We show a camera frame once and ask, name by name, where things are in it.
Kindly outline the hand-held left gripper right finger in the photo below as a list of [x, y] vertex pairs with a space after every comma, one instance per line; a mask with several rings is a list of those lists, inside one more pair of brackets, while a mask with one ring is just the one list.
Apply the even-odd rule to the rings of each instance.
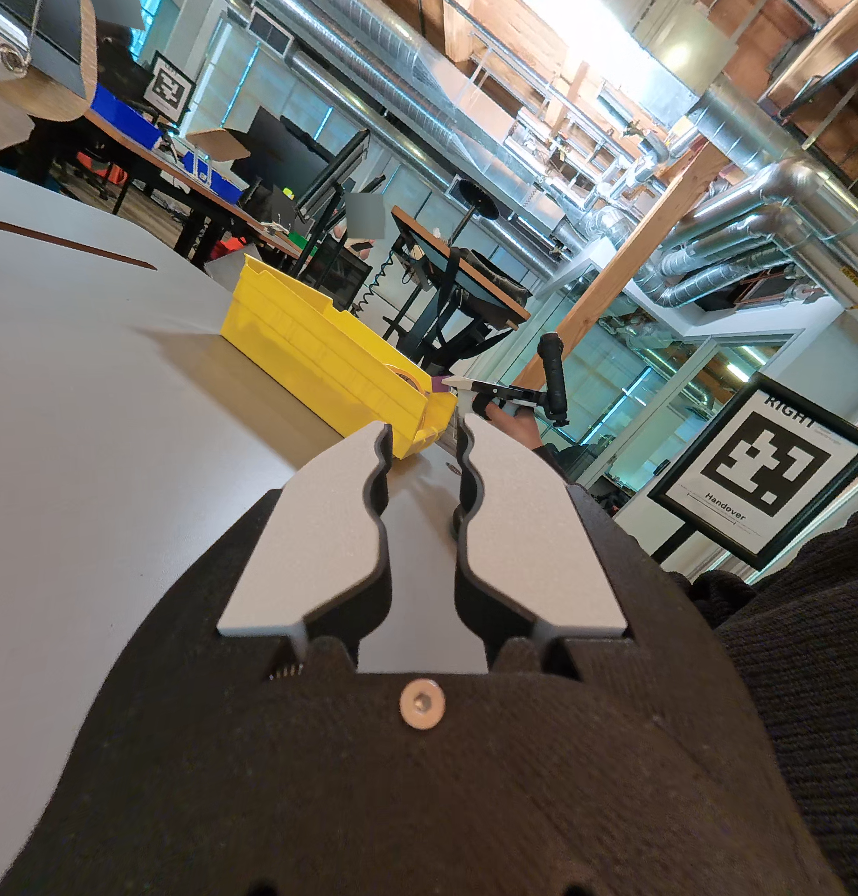
[[612, 640], [628, 620], [571, 499], [540, 456], [475, 413], [458, 421], [456, 610], [486, 657], [526, 639]]

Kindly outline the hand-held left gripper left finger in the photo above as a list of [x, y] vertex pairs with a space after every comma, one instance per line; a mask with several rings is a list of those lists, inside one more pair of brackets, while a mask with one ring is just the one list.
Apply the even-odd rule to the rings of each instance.
[[332, 637], [358, 658], [392, 600], [388, 535], [392, 428], [374, 421], [299, 469], [228, 600], [224, 637], [287, 637], [297, 659]]

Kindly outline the yellow plastic bin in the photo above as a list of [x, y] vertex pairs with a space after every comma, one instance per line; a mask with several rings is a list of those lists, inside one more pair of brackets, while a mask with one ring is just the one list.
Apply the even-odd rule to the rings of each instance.
[[[330, 297], [246, 256], [220, 331], [225, 340], [343, 437], [371, 422], [392, 428], [392, 453], [419, 454], [445, 433], [453, 392]], [[408, 386], [386, 364], [418, 380]]]

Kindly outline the person's right hand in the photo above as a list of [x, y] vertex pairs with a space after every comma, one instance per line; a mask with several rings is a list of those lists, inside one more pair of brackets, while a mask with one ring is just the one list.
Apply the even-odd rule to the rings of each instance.
[[501, 408], [491, 402], [487, 405], [484, 413], [493, 426], [523, 445], [527, 450], [538, 452], [544, 447], [534, 409], [515, 406], [513, 413], [509, 413], [506, 408]]

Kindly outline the dark bag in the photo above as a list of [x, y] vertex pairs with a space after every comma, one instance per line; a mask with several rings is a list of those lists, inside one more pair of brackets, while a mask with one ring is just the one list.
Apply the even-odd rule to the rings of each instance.
[[497, 289], [505, 293], [521, 307], [525, 308], [531, 291], [514, 280], [511, 275], [504, 272], [485, 255], [475, 250], [464, 247], [453, 247], [450, 252], [456, 254], [461, 263], [471, 265], [480, 275], [485, 277]]

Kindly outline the dark standing desk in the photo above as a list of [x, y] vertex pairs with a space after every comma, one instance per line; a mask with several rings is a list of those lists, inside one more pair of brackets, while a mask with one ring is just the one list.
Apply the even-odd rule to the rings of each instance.
[[393, 207], [398, 238], [390, 259], [398, 260], [414, 282], [397, 315], [388, 318], [386, 338], [398, 337], [398, 351], [431, 375], [477, 357], [506, 340], [530, 319], [523, 308], [471, 265], [461, 263], [450, 245]]

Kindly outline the black mesh chair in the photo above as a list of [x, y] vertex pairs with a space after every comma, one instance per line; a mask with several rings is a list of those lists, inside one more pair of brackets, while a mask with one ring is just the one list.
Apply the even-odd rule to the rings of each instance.
[[336, 310], [346, 311], [355, 302], [371, 272], [371, 266], [358, 254], [327, 237], [311, 255], [300, 280], [329, 296]]

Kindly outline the black disc on pole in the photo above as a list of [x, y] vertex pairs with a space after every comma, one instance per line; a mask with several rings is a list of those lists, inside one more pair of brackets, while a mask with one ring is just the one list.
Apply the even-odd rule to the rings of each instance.
[[500, 210], [494, 198], [474, 181], [468, 178], [460, 178], [457, 181], [454, 192], [462, 200], [466, 207], [466, 212], [451, 234], [450, 245], [454, 245], [457, 242], [457, 239], [473, 218], [478, 217], [496, 221], [500, 217]]

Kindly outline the black framed marker sign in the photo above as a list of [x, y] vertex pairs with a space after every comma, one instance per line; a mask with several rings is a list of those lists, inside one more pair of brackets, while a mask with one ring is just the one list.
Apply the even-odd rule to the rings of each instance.
[[857, 478], [858, 427], [757, 373], [655, 478], [681, 526], [652, 557], [699, 533], [760, 572]]

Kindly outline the smooth silver pipes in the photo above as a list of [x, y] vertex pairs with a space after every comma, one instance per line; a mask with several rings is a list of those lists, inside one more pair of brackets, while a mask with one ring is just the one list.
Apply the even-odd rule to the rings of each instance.
[[753, 273], [793, 262], [858, 317], [858, 201], [831, 172], [718, 76], [689, 118], [747, 177], [685, 215], [661, 244], [661, 308], [696, 302]]

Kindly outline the blue bin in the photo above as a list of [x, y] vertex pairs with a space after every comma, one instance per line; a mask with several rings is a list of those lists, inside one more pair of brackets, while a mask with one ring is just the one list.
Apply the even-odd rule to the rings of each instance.
[[101, 84], [97, 85], [90, 108], [119, 132], [150, 151], [162, 140], [162, 132], [157, 126]]
[[182, 158], [182, 164], [187, 173], [195, 178], [200, 185], [231, 205], [237, 205], [249, 189], [249, 185], [237, 175], [221, 174], [197, 151], [186, 151]]

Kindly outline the cardboard panel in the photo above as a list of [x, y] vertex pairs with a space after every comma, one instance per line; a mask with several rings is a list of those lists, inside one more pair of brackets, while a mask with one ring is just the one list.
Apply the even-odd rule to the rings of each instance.
[[251, 155], [234, 132], [223, 128], [190, 131], [184, 140], [193, 150], [216, 162], [234, 162]]

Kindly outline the long wooden desk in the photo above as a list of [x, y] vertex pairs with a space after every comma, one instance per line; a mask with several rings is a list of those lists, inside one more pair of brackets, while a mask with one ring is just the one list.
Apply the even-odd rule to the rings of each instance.
[[273, 251], [287, 256], [280, 268], [291, 273], [297, 264], [310, 259], [310, 251], [297, 246], [280, 233], [273, 235], [238, 205], [227, 202], [184, 167], [172, 163], [162, 152], [149, 150], [133, 140], [93, 109], [87, 109], [82, 120], [99, 130], [106, 140], [118, 147], [116, 163], [128, 174], [119, 199], [112, 208], [116, 214], [134, 180], [144, 182], [155, 192], [162, 192], [189, 207], [188, 220], [174, 244], [174, 252], [203, 269], [216, 243], [234, 228], [243, 230]]

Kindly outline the small framed marker sign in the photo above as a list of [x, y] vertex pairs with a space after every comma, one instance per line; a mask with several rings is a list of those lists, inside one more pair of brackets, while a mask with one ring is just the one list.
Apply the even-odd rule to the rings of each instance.
[[152, 106], [162, 118], [179, 125], [188, 110], [197, 83], [172, 63], [163, 53], [155, 51], [151, 77], [143, 94], [144, 102]]

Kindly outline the light wooden post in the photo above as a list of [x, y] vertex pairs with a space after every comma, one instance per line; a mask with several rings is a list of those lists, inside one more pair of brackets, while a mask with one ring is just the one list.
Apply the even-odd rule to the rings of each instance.
[[665, 192], [634, 230], [625, 237], [588, 290], [557, 327], [567, 356], [608, 309], [624, 287], [668, 236], [678, 221], [703, 197], [710, 183], [724, 169], [726, 155], [701, 134], [692, 143], [696, 153], [676, 175]]

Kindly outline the ribbed silver ventilation duct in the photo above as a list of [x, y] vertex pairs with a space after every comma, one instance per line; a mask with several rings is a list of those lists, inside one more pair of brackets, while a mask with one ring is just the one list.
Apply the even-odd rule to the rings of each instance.
[[267, 6], [315, 53], [362, 86], [451, 161], [516, 202], [535, 175], [507, 148], [516, 119], [382, 2]]
[[528, 220], [528, 209], [502, 194], [498, 185], [469, 160], [450, 149], [437, 150], [421, 134], [405, 126], [402, 120], [394, 115], [383, 115], [360, 95], [356, 84], [349, 84], [328, 72], [304, 53], [299, 44], [294, 44], [283, 60], [295, 76], [323, 100], [337, 108], [352, 123], [370, 129], [374, 140], [399, 156], [433, 190], [452, 199], [454, 179], [460, 175], [491, 194], [501, 216], [495, 221], [482, 220], [479, 227], [538, 276], [552, 278], [567, 263], [589, 256], [586, 241], [580, 238], [566, 218], [554, 227], [551, 237], [535, 230]]

